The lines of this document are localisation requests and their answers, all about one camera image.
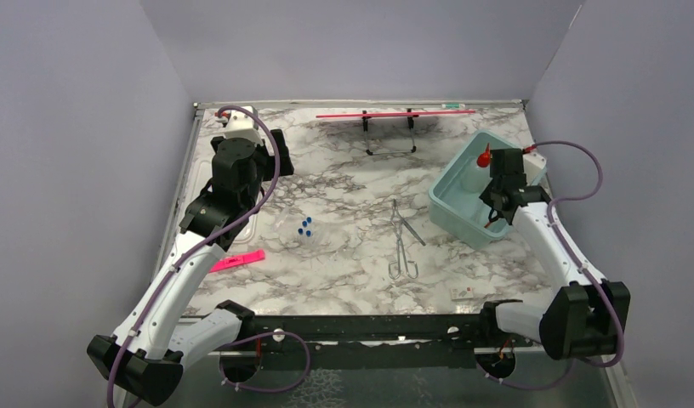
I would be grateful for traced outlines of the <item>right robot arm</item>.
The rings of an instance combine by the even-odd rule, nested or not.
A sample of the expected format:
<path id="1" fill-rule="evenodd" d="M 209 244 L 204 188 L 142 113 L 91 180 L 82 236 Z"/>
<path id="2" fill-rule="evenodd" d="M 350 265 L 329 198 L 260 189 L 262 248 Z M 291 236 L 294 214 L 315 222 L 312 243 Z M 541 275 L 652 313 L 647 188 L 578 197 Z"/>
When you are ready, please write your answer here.
<path id="1" fill-rule="evenodd" d="M 546 306 L 500 301 L 477 323 L 479 339 L 497 346 L 510 334 L 543 346 L 554 360 L 578 359 L 614 366 L 623 357 L 630 292 L 608 280 L 564 230 L 555 207 L 561 202 L 540 185 L 530 185 L 524 156 L 530 148 L 492 150 L 491 181 L 481 193 L 491 221 L 505 220 L 526 240 L 544 271 L 554 297 Z"/>

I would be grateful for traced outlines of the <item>red rod on stand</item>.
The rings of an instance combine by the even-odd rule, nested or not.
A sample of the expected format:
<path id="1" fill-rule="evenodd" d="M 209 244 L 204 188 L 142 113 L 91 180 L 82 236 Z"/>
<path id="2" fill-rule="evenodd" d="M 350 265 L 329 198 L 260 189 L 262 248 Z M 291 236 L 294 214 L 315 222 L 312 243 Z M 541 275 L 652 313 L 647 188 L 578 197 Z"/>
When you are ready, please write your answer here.
<path id="1" fill-rule="evenodd" d="M 366 112 L 341 113 L 316 115 L 317 119 L 347 119 L 347 118 L 378 118 L 378 117 L 419 117 L 419 116 L 445 116 L 445 115 L 469 115 L 477 113 L 476 110 L 437 110 L 437 111 L 405 111 L 405 112 Z"/>

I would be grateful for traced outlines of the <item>small white label box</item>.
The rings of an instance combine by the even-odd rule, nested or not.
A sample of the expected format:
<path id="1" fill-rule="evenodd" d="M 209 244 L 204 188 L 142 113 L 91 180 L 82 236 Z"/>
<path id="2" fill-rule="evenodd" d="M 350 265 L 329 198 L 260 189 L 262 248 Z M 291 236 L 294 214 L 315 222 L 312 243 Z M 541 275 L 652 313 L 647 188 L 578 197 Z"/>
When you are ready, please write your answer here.
<path id="1" fill-rule="evenodd" d="M 453 302 L 463 302 L 468 299 L 474 298 L 475 293 L 472 290 L 471 287 L 465 286 L 465 287 L 453 287 L 450 290 L 450 296 L 451 300 Z"/>

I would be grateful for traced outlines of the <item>white plastic lid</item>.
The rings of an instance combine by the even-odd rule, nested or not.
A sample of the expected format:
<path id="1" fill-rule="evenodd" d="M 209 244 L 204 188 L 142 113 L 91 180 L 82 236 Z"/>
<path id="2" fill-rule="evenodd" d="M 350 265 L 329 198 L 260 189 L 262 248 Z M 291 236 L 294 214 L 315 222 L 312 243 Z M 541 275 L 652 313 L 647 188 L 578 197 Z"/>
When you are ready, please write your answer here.
<path id="1" fill-rule="evenodd" d="M 256 235 L 259 222 L 259 212 L 251 215 L 246 225 L 233 241 L 234 245 L 242 245 L 249 243 Z"/>

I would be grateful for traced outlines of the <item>small green-white tube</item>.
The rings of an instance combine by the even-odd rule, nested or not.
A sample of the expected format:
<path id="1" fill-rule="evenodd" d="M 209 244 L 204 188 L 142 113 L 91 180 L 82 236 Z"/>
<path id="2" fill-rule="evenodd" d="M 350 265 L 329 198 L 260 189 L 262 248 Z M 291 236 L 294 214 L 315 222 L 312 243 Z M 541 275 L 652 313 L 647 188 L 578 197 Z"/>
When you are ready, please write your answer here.
<path id="1" fill-rule="evenodd" d="M 465 110 L 466 105 L 461 103 L 445 103 L 441 104 L 441 108 L 445 110 Z"/>

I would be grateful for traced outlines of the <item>teal plastic bin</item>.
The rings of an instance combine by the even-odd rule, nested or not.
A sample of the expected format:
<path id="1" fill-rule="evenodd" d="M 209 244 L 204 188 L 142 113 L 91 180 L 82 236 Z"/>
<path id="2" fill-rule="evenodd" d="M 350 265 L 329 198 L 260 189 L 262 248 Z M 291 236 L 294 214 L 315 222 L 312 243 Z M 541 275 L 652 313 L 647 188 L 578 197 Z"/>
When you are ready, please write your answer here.
<path id="1" fill-rule="evenodd" d="M 438 179 L 429 188 L 429 219 L 449 234 L 474 249 L 503 239 L 510 231 L 514 210 L 492 210 L 479 194 L 468 193 L 461 186 L 461 179 L 468 163 L 490 144 L 490 150 L 521 148 L 527 153 L 535 151 L 532 146 L 520 147 L 495 133 L 479 130 L 471 141 L 449 162 Z M 542 202 L 551 201 L 547 190 L 542 188 Z"/>

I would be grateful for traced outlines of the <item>metal scissors forceps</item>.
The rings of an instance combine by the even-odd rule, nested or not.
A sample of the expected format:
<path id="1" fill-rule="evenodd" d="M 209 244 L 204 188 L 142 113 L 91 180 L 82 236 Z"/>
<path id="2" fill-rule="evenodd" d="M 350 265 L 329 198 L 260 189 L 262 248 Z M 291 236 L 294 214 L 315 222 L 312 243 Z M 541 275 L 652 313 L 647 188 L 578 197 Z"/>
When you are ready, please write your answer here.
<path id="1" fill-rule="evenodd" d="M 388 265 L 388 276 L 392 280 L 396 280 L 401 276 L 405 275 L 410 279 L 417 279 L 419 277 L 418 264 L 409 259 L 407 256 L 407 247 L 403 239 L 404 230 L 408 231 L 412 237 L 423 247 L 426 246 L 426 242 L 419 235 L 419 233 L 409 224 L 409 222 L 401 215 L 397 200 L 394 199 L 391 203 L 391 215 L 390 222 L 393 227 L 393 232 L 395 235 L 395 261 L 392 261 Z"/>

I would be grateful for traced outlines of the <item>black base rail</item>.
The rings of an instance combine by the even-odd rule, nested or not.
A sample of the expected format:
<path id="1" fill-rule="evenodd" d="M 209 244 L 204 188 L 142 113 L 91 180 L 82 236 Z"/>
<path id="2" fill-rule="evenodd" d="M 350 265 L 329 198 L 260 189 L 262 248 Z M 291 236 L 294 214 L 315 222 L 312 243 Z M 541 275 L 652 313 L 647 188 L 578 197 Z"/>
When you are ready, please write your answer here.
<path id="1" fill-rule="evenodd" d="M 255 315 L 238 337 L 259 348 L 269 371 L 473 369 L 476 354 L 532 344 L 488 332 L 477 314 Z"/>

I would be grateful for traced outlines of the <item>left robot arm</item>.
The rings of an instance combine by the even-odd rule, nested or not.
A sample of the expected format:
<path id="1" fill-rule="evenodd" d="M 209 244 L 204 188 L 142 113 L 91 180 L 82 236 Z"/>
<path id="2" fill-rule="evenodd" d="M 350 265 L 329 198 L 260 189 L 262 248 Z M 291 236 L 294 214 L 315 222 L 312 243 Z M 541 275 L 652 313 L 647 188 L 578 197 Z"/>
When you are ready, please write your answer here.
<path id="1" fill-rule="evenodd" d="M 283 131 L 270 134 L 273 156 L 253 129 L 212 139 L 212 176 L 187 206 L 155 280 L 110 336 L 96 335 L 89 343 L 88 357 L 107 381 L 108 403 L 119 387 L 159 406 L 211 351 L 224 343 L 243 349 L 253 341 L 253 325 L 223 307 L 182 332 L 175 328 L 202 280 L 273 191 L 262 184 L 294 172 Z"/>

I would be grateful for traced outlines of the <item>red-capped wash bottle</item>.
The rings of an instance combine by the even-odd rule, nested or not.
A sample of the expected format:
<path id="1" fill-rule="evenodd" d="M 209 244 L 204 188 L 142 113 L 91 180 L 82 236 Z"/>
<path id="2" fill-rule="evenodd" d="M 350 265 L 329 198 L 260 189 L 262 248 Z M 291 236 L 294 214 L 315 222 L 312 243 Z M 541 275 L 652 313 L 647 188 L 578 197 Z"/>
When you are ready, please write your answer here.
<path id="1" fill-rule="evenodd" d="M 490 144 L 486 144 L 485 149 L 468 163 L 461 179 L 463 189 L 468 193 L 481 193 L 490 183 L 490 166 Z"/>

